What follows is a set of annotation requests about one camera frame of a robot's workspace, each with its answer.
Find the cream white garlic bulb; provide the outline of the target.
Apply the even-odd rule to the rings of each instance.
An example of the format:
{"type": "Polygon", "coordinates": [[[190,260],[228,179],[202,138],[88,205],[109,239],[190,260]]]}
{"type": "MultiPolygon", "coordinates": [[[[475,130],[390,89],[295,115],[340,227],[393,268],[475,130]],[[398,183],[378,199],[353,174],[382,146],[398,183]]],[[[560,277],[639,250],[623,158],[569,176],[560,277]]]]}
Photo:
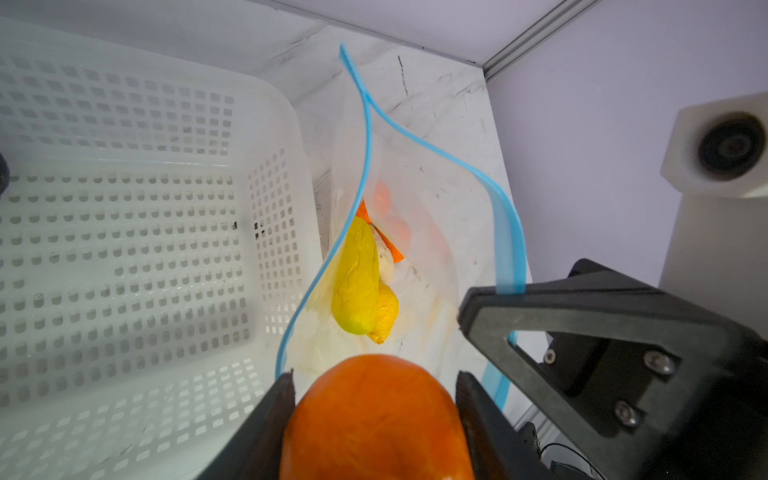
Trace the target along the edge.
{"type": "Polygon", "coordinates": [[[377,247],[379,276],[382,283],[390,285],[394,276],[395,262],[392,252],[379,234],[378,230],[371,226],[374,240],[377,247]]]}

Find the orange piece front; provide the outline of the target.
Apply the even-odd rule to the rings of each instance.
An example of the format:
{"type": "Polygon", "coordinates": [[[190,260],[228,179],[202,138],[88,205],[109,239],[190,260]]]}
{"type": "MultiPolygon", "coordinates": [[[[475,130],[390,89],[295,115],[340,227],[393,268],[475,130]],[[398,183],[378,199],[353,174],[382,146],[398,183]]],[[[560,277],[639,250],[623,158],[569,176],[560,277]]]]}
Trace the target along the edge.
{"type": "Polygon", "coordinates": [[[356,216],[363,219],[379,235],[379,237],[382,239],[382,241],[384,242],[384,244],[392,254],[393,261],[395,264],[405,259],[405,256],[400,252],[400,250],[375,226],[375,224],[373,223],[373,221],[371,220],[368,214],[365,200],[361,201],[358,207],[358,210],[356,212],[356,216]]]}

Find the clear zip top bag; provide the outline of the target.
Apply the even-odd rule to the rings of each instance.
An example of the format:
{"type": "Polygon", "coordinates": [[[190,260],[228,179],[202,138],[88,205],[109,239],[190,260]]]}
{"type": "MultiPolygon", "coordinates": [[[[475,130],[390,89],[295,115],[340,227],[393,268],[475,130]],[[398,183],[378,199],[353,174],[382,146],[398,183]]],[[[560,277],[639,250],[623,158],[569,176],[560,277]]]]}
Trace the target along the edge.
{"type": "Polygon", "coordinates": [[[479,168],[413,134],[375,101],[348,50],[341,48],[341,123],[331,161],[329,250],[277,351],[275,372],[292,371],[299,393],[322,373],[364,353],[416,363],[447,388],[473,373],[503,411],[528,407],[500,370],[462,336],[459,306],[468,291],[522,293],[526,245],[510,196],[479,168]],[[365,200],[375,226],[405,259],[390,284],[399,315],[381,345],[345,332],[331,313],[332,287],[347,231],[365,200]]]}

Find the yellow lemon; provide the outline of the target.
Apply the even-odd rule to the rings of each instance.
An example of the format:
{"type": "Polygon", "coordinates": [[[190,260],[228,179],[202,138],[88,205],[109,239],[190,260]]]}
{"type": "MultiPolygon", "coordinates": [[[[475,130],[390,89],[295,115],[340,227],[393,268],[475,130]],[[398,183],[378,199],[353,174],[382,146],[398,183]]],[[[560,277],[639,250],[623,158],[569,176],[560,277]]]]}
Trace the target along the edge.
{"type": "Polygon", "coordinates": [[[376,321],[373,330],[367,334],[374,343],[383,344],[391,334],[399,315],[399,300],[393,290],[384,283],[379,285],[376,303],[376,321]]]}

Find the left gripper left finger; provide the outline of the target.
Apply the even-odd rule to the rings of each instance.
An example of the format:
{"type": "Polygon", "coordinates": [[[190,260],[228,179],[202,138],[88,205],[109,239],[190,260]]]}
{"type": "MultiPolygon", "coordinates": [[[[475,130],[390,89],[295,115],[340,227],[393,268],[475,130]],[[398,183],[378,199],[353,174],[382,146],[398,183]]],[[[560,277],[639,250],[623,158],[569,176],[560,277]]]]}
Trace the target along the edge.
{"type": "Polygon", "coordinates": [[[278,479],[283,437],[295,406],[290,371],[278,377],[198,479],[278,479]]]}

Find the small orange tangerine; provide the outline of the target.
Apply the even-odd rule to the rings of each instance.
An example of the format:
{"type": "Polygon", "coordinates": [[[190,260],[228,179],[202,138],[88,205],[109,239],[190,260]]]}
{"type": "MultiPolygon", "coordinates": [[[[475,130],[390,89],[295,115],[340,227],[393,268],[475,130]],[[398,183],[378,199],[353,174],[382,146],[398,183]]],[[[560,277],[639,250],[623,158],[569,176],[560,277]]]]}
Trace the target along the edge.
{"type": "Polygon", "coordinates": [[[424,368],[366,354],[318,377],[287,423],[282,479],[471,479],[448,391],[424,368]]]}

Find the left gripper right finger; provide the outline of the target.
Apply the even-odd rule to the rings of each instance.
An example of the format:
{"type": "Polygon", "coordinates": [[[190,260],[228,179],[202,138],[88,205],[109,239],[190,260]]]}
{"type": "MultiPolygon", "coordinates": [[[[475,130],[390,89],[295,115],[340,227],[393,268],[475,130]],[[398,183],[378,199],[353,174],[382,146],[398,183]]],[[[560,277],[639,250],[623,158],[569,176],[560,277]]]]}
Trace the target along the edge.
{"type": "Polygon", "coordinates": [[[547,468],[470,372],[458,373],[455,403],[476,479],[576,478],[573,469],[547,468]]]}

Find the black round food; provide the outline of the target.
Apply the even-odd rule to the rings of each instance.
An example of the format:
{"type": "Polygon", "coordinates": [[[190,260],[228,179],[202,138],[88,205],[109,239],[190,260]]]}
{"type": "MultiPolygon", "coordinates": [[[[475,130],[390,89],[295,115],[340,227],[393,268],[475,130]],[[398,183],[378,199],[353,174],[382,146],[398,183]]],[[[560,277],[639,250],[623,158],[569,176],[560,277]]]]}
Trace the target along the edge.
{"type": "Polygon", "coordinates": [[[7,190],[10,184],[10,170],[7,161],[0,155],[0,196],[7,190]]]}

